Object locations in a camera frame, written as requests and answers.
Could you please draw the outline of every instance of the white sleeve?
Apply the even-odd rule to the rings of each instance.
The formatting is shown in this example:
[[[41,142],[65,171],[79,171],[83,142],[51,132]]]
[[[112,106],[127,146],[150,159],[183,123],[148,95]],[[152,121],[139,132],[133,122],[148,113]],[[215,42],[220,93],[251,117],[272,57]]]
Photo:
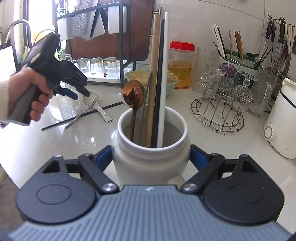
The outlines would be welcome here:
[[[8,80],[0,81],[0,121],[7,121],[8,117]]]

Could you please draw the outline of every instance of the sink faucet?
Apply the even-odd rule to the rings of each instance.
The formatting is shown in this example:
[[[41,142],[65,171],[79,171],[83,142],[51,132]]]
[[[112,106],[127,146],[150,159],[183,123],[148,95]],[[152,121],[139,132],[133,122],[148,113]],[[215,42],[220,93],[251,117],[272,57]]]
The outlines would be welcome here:
[[[23,23],[23,24],[25,24],[25,25],[27,26],[28,30],[29,30],[29,34],[28,34],[28,47],[31,49],[31,48],[32,48],[31,28],[30,28],[29,22],[28,22],[27,20],[25,20],[25,19],[19,19],[19,20],[15,21],[14,23],[12,23],[12,24],[9,26],[9,28],[8,28],[8,30],[7,30],[7,32],[6,32],[5,38],[4,38],[4,44],[7,44],[7,42],[8,42],[8,38],[9,38],[9,34],[10,34],[12,28],[13,28],[15,25],[19,24],[19,23]]]

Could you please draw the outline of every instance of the plastic jar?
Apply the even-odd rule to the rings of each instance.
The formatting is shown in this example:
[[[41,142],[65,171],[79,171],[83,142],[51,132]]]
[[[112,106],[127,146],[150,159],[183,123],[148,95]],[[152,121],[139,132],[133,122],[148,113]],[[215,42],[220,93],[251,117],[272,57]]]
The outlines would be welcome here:
[[[179,79],[175,89],[187,89],[191,86],[192,63],[195,46],[192,43],[172,41],[168,69]]]

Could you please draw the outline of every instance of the noodles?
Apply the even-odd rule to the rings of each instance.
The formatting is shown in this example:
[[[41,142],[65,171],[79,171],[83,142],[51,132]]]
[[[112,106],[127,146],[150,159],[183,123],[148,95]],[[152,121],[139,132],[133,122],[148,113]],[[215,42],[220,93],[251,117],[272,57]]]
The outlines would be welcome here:
[[[140,81],[142,85],[145,87],[148,81],[148,76],[149,76],[149,73],[145,73],[142,70],[136,70],[131,73],[130,78],[132,80]],[[170,73],[170,71],[168,70],[167,84],[176,83],[176,82],[178,82],[177,77],[173,73]]]

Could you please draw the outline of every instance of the copper spoon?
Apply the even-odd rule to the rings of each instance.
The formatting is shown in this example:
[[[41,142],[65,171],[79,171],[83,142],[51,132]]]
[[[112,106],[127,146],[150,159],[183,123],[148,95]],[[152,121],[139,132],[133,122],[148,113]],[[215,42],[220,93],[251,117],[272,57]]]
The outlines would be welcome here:
[[[133,115],[131,120],[131,133],[130,140],[133,142],[133,136],[135,132],[136,114],[138,109],[143,104],[144,86],[137,80],[131,80],[124,85],[123,98],[124,101],[133,109]]]

